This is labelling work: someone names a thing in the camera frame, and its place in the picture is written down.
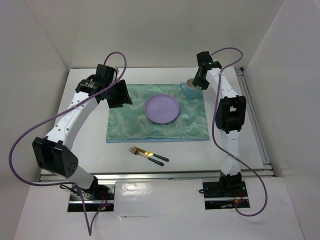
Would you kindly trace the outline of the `green patterned cloth placemat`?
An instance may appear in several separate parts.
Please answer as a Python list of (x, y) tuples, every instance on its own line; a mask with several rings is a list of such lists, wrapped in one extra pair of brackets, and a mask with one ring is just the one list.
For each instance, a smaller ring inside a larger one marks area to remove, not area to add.
[[(189, 99), (178, 84), (129, 84), (132, 104), (111, 108), (108, 115), (106, 142), (186, 142), (209, 140), (204, 97), (199, 92)], [(170, 123), (158, 124), (145, 114), (146, 101), (167, 94), (179, 104), (179, 114)]]

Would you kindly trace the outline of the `light blue mug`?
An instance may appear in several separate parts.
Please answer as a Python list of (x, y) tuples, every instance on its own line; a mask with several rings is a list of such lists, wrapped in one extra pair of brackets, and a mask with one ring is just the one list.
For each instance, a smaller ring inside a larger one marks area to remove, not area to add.
[(195, 99), (200, 91), (199, 87), (193, 85), (193, 78), (180, 82), (179, 87), (188, 99)]

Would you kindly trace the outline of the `purple plastic plate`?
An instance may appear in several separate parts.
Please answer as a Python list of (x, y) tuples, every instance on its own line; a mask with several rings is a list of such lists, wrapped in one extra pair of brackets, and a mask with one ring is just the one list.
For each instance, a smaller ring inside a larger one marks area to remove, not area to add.
[(168, 94), (156, 94), (144, 105), (146, 117), (156, 124), (168, 124), (175, 120), (180, 112), (178, 101)]

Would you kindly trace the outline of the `gold fork green handle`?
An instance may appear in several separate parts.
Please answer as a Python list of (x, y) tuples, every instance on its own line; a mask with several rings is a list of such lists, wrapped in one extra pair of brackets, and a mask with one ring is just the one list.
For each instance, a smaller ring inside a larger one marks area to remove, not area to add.
[(162, 162), (160, 162), (160, 161), (158, 161), (158, 160), (156, 160), (156, 159), (153, 159), (153, 158), (151, 158), (151, 157), (149, 157), (149, 156), (147, 156), (147, 155), (143, 155), (142, 153), (140, 153), (138, 150), (136, 150), (135, 148), (133, 148), (133, 147), (130, 147), (129, 148), (129, 151), (132, 153), (132, 154), (134, 154), (134, 155), (136, 155), (136, 156), (141, 156), (141, 157), (143, 157), (143, 158), (145, 158), (145, 159), (148, 159), (149, 161), (151, 161), (151, 162), (153, 162), (153, 163), (155, 163), (155, 164), (157, 164), (157, 165), (159, 165), (159, 166), (164, 166), (164, 163), (162, 163)]

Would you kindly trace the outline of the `gold knife green handle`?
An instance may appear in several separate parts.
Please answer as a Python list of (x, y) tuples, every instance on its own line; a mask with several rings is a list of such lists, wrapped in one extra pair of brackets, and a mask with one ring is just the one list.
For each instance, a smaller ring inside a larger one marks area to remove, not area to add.
[(149, 157), (156, 157), (158, 159), (161, 159), (163, 161), (166, 161), (166, 162), (169, 162), (170, 160), (167, 158), (167, 157), (164, 157), (164, 156), (161, 156), (161, 155), (158, 155), (158, 154), (155, 154), (155, 153), (152, 153), (152, 152), (149, 152), (149, 151), (146, 151), (146, 150), (143, 150), (141, 148), (138, 148), (138, 147), (133, 147), (135, 150), (137, 150), (138, 152), (144, 154), (144, 155), (147, 155)]

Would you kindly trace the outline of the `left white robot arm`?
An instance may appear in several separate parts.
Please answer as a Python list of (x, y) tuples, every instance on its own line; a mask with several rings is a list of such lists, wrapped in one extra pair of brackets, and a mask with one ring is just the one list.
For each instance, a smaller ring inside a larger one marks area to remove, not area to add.
[(32, 142), (38, 166), (76, 184), (88, 200), (111, 199), (112, 194), (107, 186), (98, 183), (97, 177), (79, 166), (72, 147), (84, 122), (101, 101), (106, 100), (110, 108), (132, 104), (125, 80), (116, 81), (118, 72), (99, 64), (95, 74), (78, 83), (68, 112), (45, 137), (36, 137)]

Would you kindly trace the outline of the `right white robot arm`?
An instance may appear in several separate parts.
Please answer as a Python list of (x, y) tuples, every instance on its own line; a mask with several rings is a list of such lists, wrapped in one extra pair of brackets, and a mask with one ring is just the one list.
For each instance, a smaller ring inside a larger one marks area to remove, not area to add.
[(192, 85), (206, 90), (210, 83), (216, 93), (217, 105), (214, 108), (212, 129), (218, 129), (221, 137), (221, 148), (226, 154), (220, 169), (218, 185), (203, 189), (205, 194), (231, 197), (242, 183), (239, 154), (239, 137), (245, 122), (247, 99), (239, 95), (221, 72), (222, 66), (214, 61), (208, 51), (196, 55), (198, 70)]

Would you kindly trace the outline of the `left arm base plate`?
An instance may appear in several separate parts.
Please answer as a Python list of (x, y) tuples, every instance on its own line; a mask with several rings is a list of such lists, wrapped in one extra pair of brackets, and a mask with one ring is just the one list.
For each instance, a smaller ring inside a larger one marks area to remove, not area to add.
[[(84, 204), (87, 212), (93, 213), (98, 210), (101, 212), (113, 212), (114, 211), (114, 199), (115, 199), (115, 184), (106, 184), (108, 188), (108, 193), (100, 192), (98, 197), (92, 196), (88, 193), (82, 192)], [(67, 186), (61, 184), (60, 189), (69, 192), (68, 200), (68, 213), (80, 213), (83, 212), (82, 199), (74, 185)]]

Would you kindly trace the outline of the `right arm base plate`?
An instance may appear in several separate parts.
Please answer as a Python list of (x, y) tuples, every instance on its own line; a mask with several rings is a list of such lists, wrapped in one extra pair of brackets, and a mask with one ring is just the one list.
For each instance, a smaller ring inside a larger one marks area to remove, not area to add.
[(204, 197), (206, 210), (250, 208), (247, 187), (244, 181), (239, 186), (222, 190), (218, 182), (203, 182), (198, 191)]

